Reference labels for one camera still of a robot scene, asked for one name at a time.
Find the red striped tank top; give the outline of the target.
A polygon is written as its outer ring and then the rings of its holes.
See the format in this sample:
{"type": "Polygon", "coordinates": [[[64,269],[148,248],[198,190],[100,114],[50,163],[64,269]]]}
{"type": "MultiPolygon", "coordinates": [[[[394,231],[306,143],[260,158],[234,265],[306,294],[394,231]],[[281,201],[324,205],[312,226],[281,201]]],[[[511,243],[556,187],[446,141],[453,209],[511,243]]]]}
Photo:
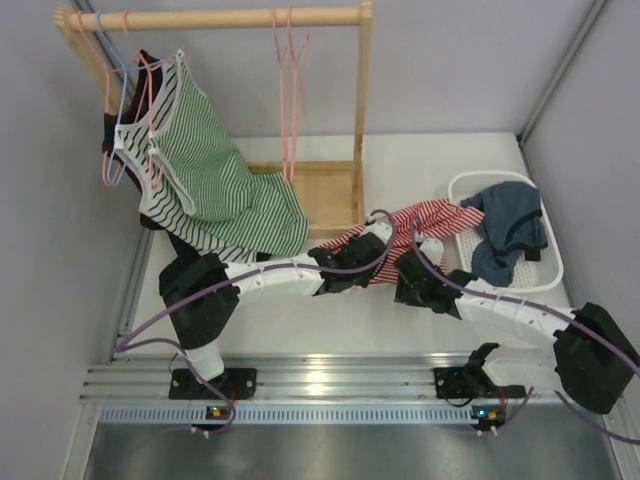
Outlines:
{"type": "Polygon", "coordinates": [[[396,237],[385,265],[377,271],[369,282],[370,285],[397,283],[399,276],[393,263],[412,249],[413,237],[409,228],[414,217],[420,220],[419,231],[425,237],[443,241],[464,230],[479,226],[484,214],[474,207],[461,207],[443,198],[418,202],[393,212],[392,217],[396,223],[396,237]]]}

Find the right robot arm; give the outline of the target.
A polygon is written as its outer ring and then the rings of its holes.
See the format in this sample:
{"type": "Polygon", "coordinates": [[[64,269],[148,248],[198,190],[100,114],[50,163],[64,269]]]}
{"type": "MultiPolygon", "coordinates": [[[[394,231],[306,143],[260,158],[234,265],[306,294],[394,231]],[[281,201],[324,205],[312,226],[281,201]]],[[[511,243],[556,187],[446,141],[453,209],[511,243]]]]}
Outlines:
{"type": "Polygon", "coordinates": [[[639,369],[639,355],[608,311],[594,303],[557,309],[500,290],[476,275],[443,275],[424,253],[394,263],[396,302],[424,307],[514,336],[522,346],[484,343],[464,367],[469,389],[554,390],[591,413],[609,413],[639,369]]]}

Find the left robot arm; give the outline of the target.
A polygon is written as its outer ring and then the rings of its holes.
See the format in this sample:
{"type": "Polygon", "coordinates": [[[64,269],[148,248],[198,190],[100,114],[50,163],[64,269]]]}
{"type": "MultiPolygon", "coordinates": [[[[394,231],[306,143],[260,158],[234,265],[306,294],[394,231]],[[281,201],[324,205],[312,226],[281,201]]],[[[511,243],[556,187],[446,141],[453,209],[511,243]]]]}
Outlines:
{"type": "Polygon", "coordinates": [[[234,311],[286,296],[337,294],[367,287],[390,253],[393,234],[385,223],[369,225],[338,248],[314,247],[284,260],[234,263],[217,253],[180,253],[159,275],[159,294],[186,359],[191,384],[205,397],[225,388],[218,338],[234,311]]]}

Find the black striped tank top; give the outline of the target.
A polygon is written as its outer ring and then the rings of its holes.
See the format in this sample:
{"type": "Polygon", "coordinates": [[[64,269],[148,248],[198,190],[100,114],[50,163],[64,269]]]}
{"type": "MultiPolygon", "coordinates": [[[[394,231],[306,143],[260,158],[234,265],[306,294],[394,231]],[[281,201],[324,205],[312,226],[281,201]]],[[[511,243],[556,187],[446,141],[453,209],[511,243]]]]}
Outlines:
{"type": "Polygon", "coordinates": [[[173,62],[164,64],[160,72],[162,82],[152,104],[152,111],[131,124],[119,124],[114,128],[114,148],[116,154],[127,159],[133,167],[134,175],[141,182],[141,201],[138,210],[153,220],[168,233],[176,236],[199,254],[216,253],[223,261],[253,262],[257,253],[250,249],[233,245],[206,232],[188,216],[178,195],[167,178],[154,187],[149,179],[149,125],[163,125],[173,106],[177,93],[178,74],[173,62]]]}

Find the green striped tank top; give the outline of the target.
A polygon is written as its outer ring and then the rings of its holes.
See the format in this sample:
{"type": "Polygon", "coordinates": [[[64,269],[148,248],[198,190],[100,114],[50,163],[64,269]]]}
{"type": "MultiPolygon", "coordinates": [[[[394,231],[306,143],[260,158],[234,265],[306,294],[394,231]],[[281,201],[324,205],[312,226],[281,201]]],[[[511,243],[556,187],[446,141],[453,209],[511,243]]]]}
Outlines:
{"type": "Polygon", "coordinates": [[[281,172],[254,174],[196,84],[187,55],[175,55],[177,84],[149,152],[195,224],[222,240],[276,256],[298,254],[309,220],[281,172]]]}

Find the pink hanger with tops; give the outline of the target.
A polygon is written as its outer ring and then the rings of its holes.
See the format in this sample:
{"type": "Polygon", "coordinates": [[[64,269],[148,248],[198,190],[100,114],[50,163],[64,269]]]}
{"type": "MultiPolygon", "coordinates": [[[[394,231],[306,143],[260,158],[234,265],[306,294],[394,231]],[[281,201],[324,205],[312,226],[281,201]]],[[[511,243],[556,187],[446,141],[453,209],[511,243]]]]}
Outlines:
{"type": "MultiPolygon", "coordinates": [[[[158,71],[161,69],[161,67],[165,64],[169,62],[169,58],[164,59],[164,60],[160,60],[159,62],[156,62],[155,64],[151,64],[146,57],[141,53],[141,48],[138,44],[138,42],[136,41],[135,37],[132,35],[132,33],[129,30],[129,24],[128,24],[128,16],[131,14],[130,10],[125,10],[122,16],[122,24],[123,24],[123,30],[124,33],[127,37],[127,39],[129,40],[129,42],[132,44],[132,46],[134,47],[136,54],[138,55],[138,60],[137,62],[141,62],[144,66],[144,70],[147,72],[147,79],[145,80],[145,90],[146,90],[146,95],[147,95],[147,115],[148,115],[148,134],[151,135],[154,133],[154,114],[153,114],[153,102],[154,102],[154,97],[153,97],[153,86],[154,86],[154,80],[153,80],[153,73],[155,71],[158,71]]],[[[154,163],[154,154],[152,153],[151,150],[148,150],[148,176],[149,176],[149,182],[150,185],[153,189],[159,188],[162,185],[162,179],[164,176],[164,170],[165,170],[165,165],[163,163],[160,163],[159,167],[156,167],[156,164],[154,163]]]]}

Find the pink hanger far left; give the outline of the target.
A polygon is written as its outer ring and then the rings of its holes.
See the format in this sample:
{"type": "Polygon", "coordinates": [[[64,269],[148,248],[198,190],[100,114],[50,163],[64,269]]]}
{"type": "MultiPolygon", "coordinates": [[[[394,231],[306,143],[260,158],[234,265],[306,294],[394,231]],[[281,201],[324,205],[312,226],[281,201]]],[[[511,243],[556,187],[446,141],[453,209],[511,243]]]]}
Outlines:
{"type": "MultiPolygon", "coordinates": [[[[107,115],[111,113],[111,78],[112,78],[112,74],[114,73],[114,70],[107,66],[107,63],[104,60],[103,56],[97,52],[95,42],[89,38],[89,35],[86,29],[84,28],[84,25],[82,22],[83,16],[84,16],[84,12],[82,10],[80,10],[76,14],[78,28],[82,38],[85,40],[91,53],[95,58],[99,60],[99,63],[101,65],[101,70],[103,71],[103,77],[105,81],[104,114],[107,115]]],[[[114,160],[111,157],[111,154],[112,152],[103,151],[101,175],[102,175],[102,181],[106,187],[118,186],[122,179],[122,176],[126,171],[126,166],[120,163],[118,160],[114,160]]]]}

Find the dark maroon tank top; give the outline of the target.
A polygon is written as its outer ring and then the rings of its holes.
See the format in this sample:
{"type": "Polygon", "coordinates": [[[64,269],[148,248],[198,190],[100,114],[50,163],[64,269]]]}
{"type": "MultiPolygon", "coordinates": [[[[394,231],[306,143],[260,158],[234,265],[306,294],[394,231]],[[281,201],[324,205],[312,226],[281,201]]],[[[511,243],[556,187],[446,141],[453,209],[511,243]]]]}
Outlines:
{"type": "MultiPolygon", "coordinates": [[[[133,124],[134,122],[140,120],[148,110],[147,95],[145,90],[145,80],[147,79],[147,72],[144,70],[144,66],[141,62],[138,62],[138,66],[141,67],[141,70],[138,73],[134,95],[131,98],[129,106],[121,115],[121,122],[123,124],[133,124]]],[[[163,73],[161,70],[155,71],[153,73],[153,80],[153,97],[155,99],[163,80],[163,73]]],[[[104,114],[103,116],[104,138],[102,142],[102,152],[112,152],[116,120],[116,115],[104,114]]],[[[163,227],[161,225],[157,224],[155,221],[144,214],[140,214],[139,220],[140,225],[143,228],[151,231],[163,230],[163,227]]]]}

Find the wooden clothes rack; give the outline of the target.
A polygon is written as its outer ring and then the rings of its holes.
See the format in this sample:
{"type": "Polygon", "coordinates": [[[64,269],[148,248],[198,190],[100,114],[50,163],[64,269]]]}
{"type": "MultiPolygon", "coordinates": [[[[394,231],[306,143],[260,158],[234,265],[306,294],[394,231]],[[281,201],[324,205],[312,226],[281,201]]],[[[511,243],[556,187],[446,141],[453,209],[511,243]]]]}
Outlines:
{"type": "MultiPolygon", "coordinates": [[[[287,9],[276,8],[278,27],[286,27],[287,9]]],[[[70,6],[55,9],[53,19],[71,50],[86,68],[98,91],[104,95],[105,81],[99,60],[82,38],[76,14],[70,6]]],[[[124,12],[101,15],[104,32],[122,31],[124,12]]],[[[87,33],[97,32],[95,13],[84,13],[87,33]]],[[[138,12],[128,16],[130,31],[256,29],[271,26],[271,9],[185,10],[138,12]]],[[[371,49],[372,6],[293,8],[294,27],[357,27],[359,51],[356,83],[356,114],[353,158],[347,160],[301,161],[296,163],[294,187],[311,221],[312,239],[338,236],[365,219],[363,140],[371,49]]],[[[114,105],[120,98],[122,80],[111,79],[114,105]]]]}

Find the blue grey garment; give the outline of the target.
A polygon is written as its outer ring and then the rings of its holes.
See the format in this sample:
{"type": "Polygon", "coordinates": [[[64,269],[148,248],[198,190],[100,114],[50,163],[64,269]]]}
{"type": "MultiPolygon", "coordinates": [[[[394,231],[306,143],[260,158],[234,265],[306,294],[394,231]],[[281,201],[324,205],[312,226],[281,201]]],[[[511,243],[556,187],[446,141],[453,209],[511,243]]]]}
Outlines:
{"type": "Polygon", "coordinates": [[[492,185],[461,201],[484,214],[476,227],[481,243],[471,259],[471,271],[496,287],[508,287],[523,258],[539,262],[548,237],[537,188],[517,181],[492,185]]]}

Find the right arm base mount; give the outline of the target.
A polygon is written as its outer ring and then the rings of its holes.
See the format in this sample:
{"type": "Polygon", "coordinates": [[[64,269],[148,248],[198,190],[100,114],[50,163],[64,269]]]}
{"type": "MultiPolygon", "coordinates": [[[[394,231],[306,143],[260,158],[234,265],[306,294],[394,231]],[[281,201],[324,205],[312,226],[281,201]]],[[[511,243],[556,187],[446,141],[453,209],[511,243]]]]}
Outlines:
{"type": "Polygon", "coordinates": [[[484,343],[471,353],[464,366],[435,368],[436,397],[459,408],[479,398],[524,398],[523,386],[497,386],[482,369],[488,355],[498,347],[498,343],[484,343]]]}

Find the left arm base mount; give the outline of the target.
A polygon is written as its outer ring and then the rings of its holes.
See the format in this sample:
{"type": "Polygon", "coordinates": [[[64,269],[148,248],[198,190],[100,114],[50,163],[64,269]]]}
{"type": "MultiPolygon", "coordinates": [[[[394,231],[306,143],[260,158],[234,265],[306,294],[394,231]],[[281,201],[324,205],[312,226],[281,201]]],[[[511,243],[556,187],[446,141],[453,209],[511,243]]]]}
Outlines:
{"type": "MultiPolygon", "coordinates": [[[[253,368],[227,368],[209,383],[229,400],[247,400],[253,397],[257,385],[257,370],[253,368]]],[[[171,400],[209,400],[219,396],[199,382],[188,369],[172,372],[168,397],[171,400]]]]}

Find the aluminium mounting rail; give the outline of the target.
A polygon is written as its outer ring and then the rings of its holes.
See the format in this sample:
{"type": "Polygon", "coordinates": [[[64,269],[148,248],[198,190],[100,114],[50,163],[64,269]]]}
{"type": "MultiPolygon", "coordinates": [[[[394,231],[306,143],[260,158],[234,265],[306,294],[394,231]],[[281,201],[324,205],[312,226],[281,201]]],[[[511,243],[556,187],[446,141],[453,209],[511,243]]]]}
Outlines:
{"type": "MultiPolygon", "coordinates": [[[[227,367],[257,370],[256,401],[349,402],[433,401],[433,370],[461,366],[456,353],[407,355],[228,355],[227,367]]],[[[172,369],[183,368],[174,354],[131,354],[88,369],[84,402],[166,400],[172,369]]]]}

